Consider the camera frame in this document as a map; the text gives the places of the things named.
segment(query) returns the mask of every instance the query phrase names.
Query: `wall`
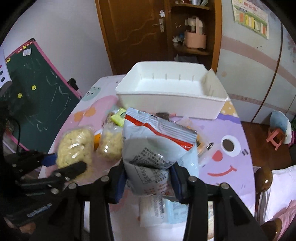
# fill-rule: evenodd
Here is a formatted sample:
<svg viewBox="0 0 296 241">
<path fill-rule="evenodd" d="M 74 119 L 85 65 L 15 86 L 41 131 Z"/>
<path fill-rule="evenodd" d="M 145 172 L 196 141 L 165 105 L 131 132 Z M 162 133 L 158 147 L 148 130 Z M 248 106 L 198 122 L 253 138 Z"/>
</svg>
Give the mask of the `wall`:
<svg viewBox="0 0 296 241">
<path fill-rule="evenodd" d="M 291 120 L 296 114 L 295 43 L 284 26 L 281 31 L 280 20 L 260 0 L 249 1 L 268 13 L 269 39 L 235 23 L 231 0 L 222 0 L 222 41 L 217 76 L 242 121 L 250 122 L 255 117 L 253 122 L 269 123 L 273 110 L 282 111 Z"/>
<path fill-rule="evenodd" d="M 5 38 L 5 56 L 30 38 L 83 94 L 99 78 L 112 75 L 94 0 L 37 0 Z"/>
</svg>

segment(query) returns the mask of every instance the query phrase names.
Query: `poster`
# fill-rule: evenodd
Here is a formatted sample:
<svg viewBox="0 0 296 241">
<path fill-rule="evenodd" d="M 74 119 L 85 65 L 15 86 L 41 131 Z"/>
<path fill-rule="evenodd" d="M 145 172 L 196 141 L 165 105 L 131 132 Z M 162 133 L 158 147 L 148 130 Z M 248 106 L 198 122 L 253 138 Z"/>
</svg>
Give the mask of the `poster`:
<svg viewBox="0 0 296 241">
<path fill-rule="evenodd" d="M 246 0 L 232 0 L 234 21 L 269 39 L 268 14 Z"/>
</svg>

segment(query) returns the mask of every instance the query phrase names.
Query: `plastic wrapper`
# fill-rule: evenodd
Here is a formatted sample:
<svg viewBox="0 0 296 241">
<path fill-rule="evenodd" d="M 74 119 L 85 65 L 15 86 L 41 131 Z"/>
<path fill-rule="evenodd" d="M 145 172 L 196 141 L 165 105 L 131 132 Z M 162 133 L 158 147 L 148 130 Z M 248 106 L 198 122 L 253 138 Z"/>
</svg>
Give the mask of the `plastic wrapper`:
<svg viewBox="0 0 296 241">
<path fill-rule="evenodd" d="M 94 150 L 94 133 L 89 126 L 74 128 L 64 133 L 59 142 L 56 164 L 58 168 L 67 167 L 73 163 L 83 161 L 87 170 L 80 175 L 91 172 L 92 153 Z"/>
<path fill-rule="evenodd" d="M 140 227 L 151 227 L 165 223 L 165 204 L 161 196 L 140 198 Z"/>
<path fill-rule="evenodd" d="M 121 159 L 122 151 L 122 128 L 107 123 L 101 134 L 99 147 L 96 152 L 109 161 L 118 161 Z"/>
<path fill-rule="evenodd" d="M 208 236 L 214 237 L 213 202 L 208 202 Z M 145 196 L 140 198 L 140 227 L 161 225 L 162 228 L 172 228 L 177 224 L 185 225 L 188 215 L 188 205 L 171 202 L 161 196 Z"/>
<path fill-rule="evenodd" d="M 206 135 L 200 130 L 200 128 L 194 125 L 187 116 L 184 116 L 182 119 L 180 119 L 176 123 L 196 131 L 198 162 L 199 162 L 199 166 L 204 166 L 209 161 L 209 156 L 214 150 L 213 148 L 214 143 L 210 142 L 206 137 Z"/>
<path fill-rule="evenodd" d="M 116 114 L 111 116 L 111 120 L 118 126 L 123 127 L 126 110 L 120 108 Z"/>
<path fill-rule="evenodd" d="M 176 161 L 198 177 L 196 136 L 193 130 L 128 108 L 122 157 L 132 192 L 174 197 L 168 169 Z"/>
</svg>

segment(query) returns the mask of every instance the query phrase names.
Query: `purple cartoon face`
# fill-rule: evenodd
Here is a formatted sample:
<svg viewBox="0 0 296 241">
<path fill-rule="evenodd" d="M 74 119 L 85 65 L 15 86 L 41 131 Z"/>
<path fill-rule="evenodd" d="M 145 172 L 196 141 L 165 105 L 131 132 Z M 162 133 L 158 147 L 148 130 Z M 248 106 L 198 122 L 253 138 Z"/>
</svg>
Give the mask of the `purple cartoon face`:
<svg viewBox="0 0 296 241">
<path fill-rule="evenodd" d="M 214 142 L 215 150 L 210 161 L 200 169 L 200 179 L 213 185 L 227 182 L 234 190 L 240 190 L 248 181 L 254 182 L 250 151 L 241 124 L 220 119 L 195 123 L 209 141 Z"/>
</svg>

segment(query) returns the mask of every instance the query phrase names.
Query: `cartoon eye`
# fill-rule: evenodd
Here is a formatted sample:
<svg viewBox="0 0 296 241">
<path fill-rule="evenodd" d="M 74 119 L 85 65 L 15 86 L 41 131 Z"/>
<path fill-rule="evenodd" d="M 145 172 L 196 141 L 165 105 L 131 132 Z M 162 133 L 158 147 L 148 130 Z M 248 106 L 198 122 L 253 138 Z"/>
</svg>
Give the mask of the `cartoon eye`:
<svg viewBox="0 0 296 241">
<path fill-rule="evenodd" d="M 237 156 L 241 150 L 238 139 L 230 135 L 226 135 L 221 139 L 221 147 L 223 151 L 231 157 Z"/>
</svg>

